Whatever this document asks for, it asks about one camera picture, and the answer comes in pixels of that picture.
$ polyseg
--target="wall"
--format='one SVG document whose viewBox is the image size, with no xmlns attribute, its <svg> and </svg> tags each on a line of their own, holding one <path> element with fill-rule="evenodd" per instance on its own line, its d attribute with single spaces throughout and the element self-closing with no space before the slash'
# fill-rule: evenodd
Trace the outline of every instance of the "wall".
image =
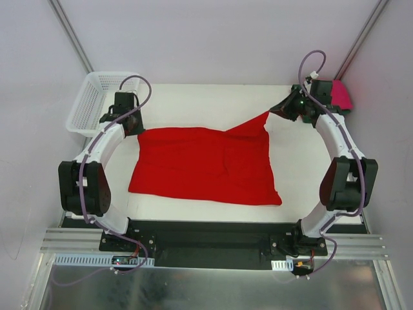
<svg viewBox="0 0 413 310">
<path fill-rule="evenodd" d="M 57 166 L 83 139 L 65 119 L 85 76 L 45 0 L 0 5 L 0 308 L 20 309 L 46 227 L 61 216 Z"/>
<path fill-rule="evenodd" d="M 379 172 L 367 207 L 374 233 L 391 250 L 392 264 L 413 308 L 413 2 L 391 1 L 344 78 L 356 110 L 348 117 L 355 142 Z"/>
<path fill-rule="evenodd" d="M 290 85 L 310 50 L 334 77 L 377 0 L 61 0 L 95 70 L 153 83 Z M 318 66 L 317 56 L 308 67 Z"/>
</svg>

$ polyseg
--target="white laundry basket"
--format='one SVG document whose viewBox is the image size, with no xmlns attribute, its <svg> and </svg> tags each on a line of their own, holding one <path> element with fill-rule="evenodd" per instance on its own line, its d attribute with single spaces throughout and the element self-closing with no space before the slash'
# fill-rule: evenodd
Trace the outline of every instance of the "white laundry basket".
<svg viewBox="0 0 413 310">
<path fill-rule="evenodd" d="M 78 132 L 85 137 L 93 137 L 99 128 L 99 119 L 113 105 L 115 91 L 124 78 L 137 74 L 134 72 L 91 72 L 83 81 L 66 122 L 70 132 Z M 122 90 L 136 90 L 139 79 L 129 79 Z"/>
</svg>

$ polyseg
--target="white table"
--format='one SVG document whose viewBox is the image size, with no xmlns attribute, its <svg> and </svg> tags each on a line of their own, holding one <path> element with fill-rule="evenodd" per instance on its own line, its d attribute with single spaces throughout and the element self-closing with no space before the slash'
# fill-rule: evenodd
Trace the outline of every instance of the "white table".
<svg viewBox="0 0 413 310">
<path fill-rule="evenodd" d="M 226 130 L 268 110 L 284 99 L 290 86 L 255 85 L 153 85 L 152 99 L 142 109 L 146 129 L 208 127 Z M 142 83 L 139 98 L 147 89 Z M 136 136 L 115 150 L 106 177 L 112 202 L 133 220 L 206 222 L 296 222 L 319 201 L 319 184 L 330 165 L 327 149 L 311 124 L 287 121 L 271 114 L 270 162 L 281 206 L 250 206 L 214 201 L 182 200 L 132 194 L 128 185 L 139 145 Z M 357 218 L 339 223 L 360 224 Z"/>
</svg>

